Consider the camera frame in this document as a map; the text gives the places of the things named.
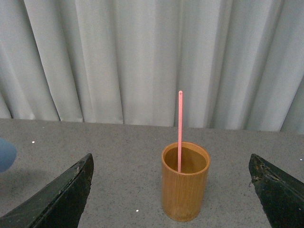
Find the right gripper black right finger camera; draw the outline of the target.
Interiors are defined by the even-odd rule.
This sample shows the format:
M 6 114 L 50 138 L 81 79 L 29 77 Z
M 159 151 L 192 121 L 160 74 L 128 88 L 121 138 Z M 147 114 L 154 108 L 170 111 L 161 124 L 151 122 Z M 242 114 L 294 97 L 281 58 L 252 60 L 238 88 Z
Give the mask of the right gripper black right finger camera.
M 248 164 L 251 182 L 273 228 L 304 226 L 304 184 L 257 154 Z

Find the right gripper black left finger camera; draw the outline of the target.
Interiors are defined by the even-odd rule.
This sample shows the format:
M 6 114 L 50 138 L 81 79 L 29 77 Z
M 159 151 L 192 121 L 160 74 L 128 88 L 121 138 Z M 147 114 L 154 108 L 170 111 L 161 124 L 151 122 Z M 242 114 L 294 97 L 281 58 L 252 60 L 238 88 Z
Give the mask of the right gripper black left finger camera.
M 94 172 L 89 153 L 30 199 L 0 218 L 2 228 L 76 228 Z

